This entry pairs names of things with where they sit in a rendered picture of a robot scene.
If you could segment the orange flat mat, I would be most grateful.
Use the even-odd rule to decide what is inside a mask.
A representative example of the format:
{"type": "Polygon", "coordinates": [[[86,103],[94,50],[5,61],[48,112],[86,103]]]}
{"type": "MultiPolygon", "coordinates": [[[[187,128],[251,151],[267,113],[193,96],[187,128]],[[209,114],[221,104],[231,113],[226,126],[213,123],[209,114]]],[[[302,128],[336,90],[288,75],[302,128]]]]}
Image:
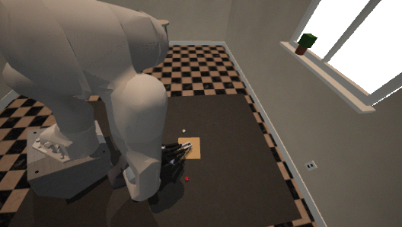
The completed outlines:
{"type": "Polygon", "coordinates": [[[200,159],[200,142],[199,137],[195,138],[178,138],[179,144],[190,142],[192,147],[185,151],[184,156],[181,159],[200,159]]]}

